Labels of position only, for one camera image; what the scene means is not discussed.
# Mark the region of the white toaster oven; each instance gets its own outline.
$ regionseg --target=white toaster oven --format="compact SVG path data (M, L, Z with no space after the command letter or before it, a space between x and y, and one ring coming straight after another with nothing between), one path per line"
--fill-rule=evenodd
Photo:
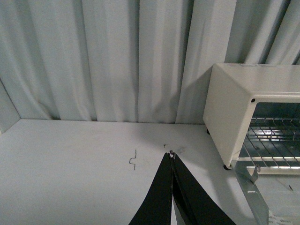
M215 64L203 120L258 224L300 224L300 66Z

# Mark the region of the toaster oven foot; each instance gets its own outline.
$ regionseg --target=toaster oven foot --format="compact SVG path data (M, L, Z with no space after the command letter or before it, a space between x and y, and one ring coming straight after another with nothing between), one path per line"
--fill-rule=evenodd
M228 168L225 164L223 165L223 168L226 170L231 170L231 168Z

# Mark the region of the scratch mark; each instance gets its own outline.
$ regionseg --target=scratch mark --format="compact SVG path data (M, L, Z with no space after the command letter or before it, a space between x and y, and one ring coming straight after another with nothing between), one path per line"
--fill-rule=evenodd
M129 159L129 164L134 165L134 170L135 170L135 163L131 163L131 160L134 159L134 158L136 158L136 150L135 150L135 156L134 156L133 158L130 158L130 159Z

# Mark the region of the white curtain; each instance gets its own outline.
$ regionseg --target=white curtain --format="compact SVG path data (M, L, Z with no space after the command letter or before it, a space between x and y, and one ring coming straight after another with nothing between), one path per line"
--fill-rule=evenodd
M0 79L21 118L202 124L214 63L299 57L299 0L0 1Z

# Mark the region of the wire rack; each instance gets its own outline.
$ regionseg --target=wire rack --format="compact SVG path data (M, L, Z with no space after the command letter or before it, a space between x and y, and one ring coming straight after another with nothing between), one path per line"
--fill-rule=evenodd
M300 119L253 118L238 160L300 168Z

